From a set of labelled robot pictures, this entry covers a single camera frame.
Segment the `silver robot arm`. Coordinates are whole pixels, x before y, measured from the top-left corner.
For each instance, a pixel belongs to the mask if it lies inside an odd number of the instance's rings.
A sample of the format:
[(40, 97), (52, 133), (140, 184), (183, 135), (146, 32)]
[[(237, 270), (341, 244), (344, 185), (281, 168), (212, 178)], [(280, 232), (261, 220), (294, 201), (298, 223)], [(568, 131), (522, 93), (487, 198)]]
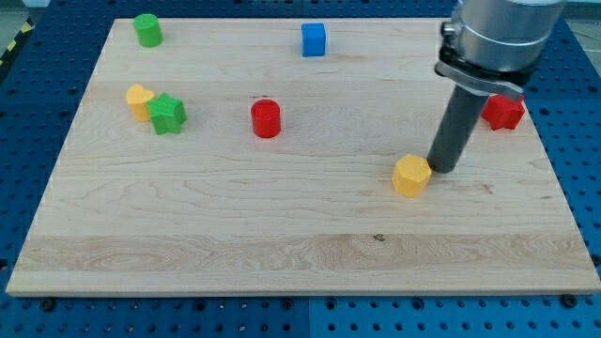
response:
[(564, 0), (463, 0), (440, 26), (437, 75), (474, 95), (517, 100), (560, 19)]

